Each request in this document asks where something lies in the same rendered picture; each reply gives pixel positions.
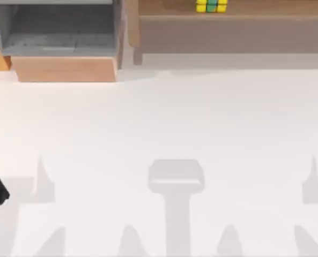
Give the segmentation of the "yellow and green puzzle cube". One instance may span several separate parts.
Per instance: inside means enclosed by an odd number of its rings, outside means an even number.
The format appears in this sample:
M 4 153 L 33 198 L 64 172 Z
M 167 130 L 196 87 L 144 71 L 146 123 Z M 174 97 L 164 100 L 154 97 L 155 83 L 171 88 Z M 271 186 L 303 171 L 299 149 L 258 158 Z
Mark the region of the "yellow and green puzzle cube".
M 224 13 L 227 5 L 228 0 L 195 0 L 198 13 Z

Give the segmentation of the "brown wooden open shelf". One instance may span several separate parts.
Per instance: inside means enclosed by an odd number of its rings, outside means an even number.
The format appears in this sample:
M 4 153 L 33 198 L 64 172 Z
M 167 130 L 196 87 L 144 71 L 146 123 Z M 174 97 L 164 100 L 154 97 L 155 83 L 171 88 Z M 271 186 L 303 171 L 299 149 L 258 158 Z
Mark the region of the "brown wooden open shelf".
M 318 0 L 124 0 L 134 64 L 144 54 L 318 54 Z

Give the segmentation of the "pale wooden drawer front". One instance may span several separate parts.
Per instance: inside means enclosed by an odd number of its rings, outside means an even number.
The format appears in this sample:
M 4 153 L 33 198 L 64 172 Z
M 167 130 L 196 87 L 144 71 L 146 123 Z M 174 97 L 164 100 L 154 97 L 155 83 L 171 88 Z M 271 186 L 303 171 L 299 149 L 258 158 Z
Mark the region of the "pale wooden drawer front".
M 115 82 L 116 57 L 11 57 L 20 82 Z

